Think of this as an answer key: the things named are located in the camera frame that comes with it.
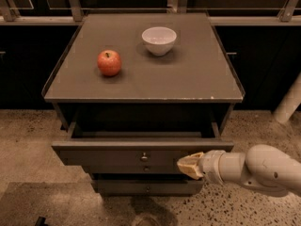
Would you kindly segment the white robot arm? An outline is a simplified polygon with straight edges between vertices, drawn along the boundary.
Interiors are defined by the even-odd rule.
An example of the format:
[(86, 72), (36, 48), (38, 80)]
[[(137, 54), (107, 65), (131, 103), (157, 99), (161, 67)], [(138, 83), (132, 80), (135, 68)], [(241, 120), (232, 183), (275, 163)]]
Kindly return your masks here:
[(301, 196), (301, 163), (269, 145), (255, 145), (246, 153), (194, 153), (179, 159), (177, 166), (190, 178), (211, 184), (234, 183), (273, 197)]

